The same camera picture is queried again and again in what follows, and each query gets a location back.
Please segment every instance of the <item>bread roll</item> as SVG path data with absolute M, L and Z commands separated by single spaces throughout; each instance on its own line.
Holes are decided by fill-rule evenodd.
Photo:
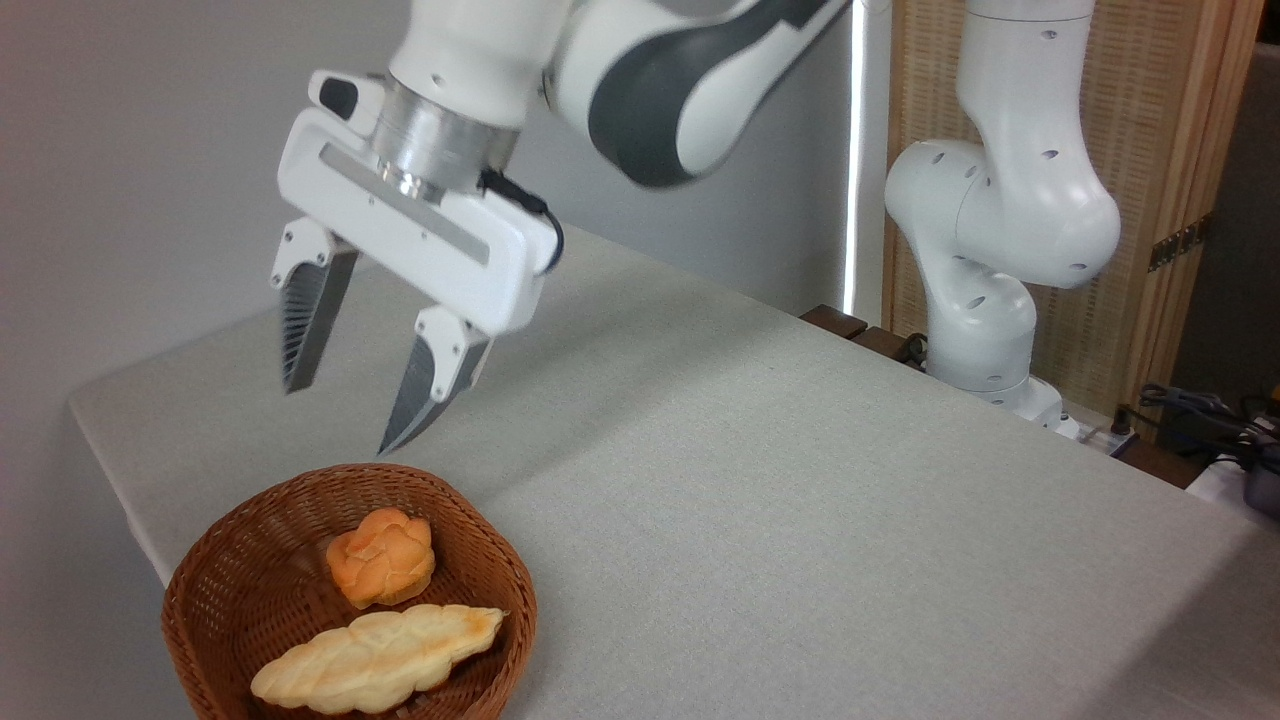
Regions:
M 394 507 L 374 510 L 358 528 L 329 543 L 325 560 L 334 583 L 357 609 L 404 602 L 431 582 L 431 528 Z
M 338 715 L 383 712 L 449 678 L 463 659 L 489 650 L 506 614 L 462 605 L 416 605 L 371 612 L 325 630 L 268 662 L 250 689 L 282 707 Z

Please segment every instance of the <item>table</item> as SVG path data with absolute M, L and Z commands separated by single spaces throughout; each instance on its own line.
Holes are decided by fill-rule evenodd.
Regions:
M 274 314 L 73 396 L 161 580 L 255 492 L 372 459 L 422 305 L 357 275 L 293 396 Z M 532 325 L 392 459 L 529 565 L 512 717 L 1280 714 L 1271 533 L 579 231 Z

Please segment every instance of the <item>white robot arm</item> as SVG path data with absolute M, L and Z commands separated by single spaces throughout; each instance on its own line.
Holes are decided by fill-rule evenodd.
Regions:
M 280 193 L 306 214 L 271 272 L 285 389 L 311 384 L 358 252 L 435 301 L 380 452 L 421 433 L 492 340 L 529 323 L 564 238 L 502 169 L 544 72 L 553 109 L 623 173 L 673 186 L 719 164 L 847 1 L 745 0 L 698 20 L 648 0 L 588 0 L 572 18 L 571 0 L 413 0 L 389 77 L 317 72 L 317 106 L 285 143 Z
M 956 88 L 984 146 L 918 142 L 886 183 L 924 279 L 929 374 L 1068 436 L 1061 396 L 1030 377 L 1036 305 L 1019 281 L 1082 286 L 1120 238 L 1080 131 L 1092 13 L 1093 0 L 969 0 Z

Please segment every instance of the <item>white wall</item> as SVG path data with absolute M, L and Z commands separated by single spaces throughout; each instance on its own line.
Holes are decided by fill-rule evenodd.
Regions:
M 186 714 L 161 588 L 65 398 L 274 304 L 294 217 L 274 170 L 306 79 L 385 65 L 403 19 L 349 0 L 0 4 L 0 717 Z M 846 33 L 692 188 L 634 190 L 545 113 L 512 174 L 566 222 L 785 310 L 836 302 Z

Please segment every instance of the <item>wicker basket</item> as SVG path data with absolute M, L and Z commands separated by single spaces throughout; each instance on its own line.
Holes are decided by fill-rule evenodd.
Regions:
M 383 715 L 343 717 L 498 717 L 532 650 L 538 605 L 529 570 L 511 544 L 444 480 L 399 465 L 339 465 L 266 489 L 225 515 L 178 565 L 165 593 L 165 642 L 202 720 L 324 717 L 284 710 L 250 693 L 250 680 L 285 650 L 344 626 L 358 611 L 329 577 L 324 551 L 338 534 L 385 506 L 431 524 L 436 568 L 426 591 L 392 610 L 434 602 L 508 612 L 488 652 L 443 685 Z

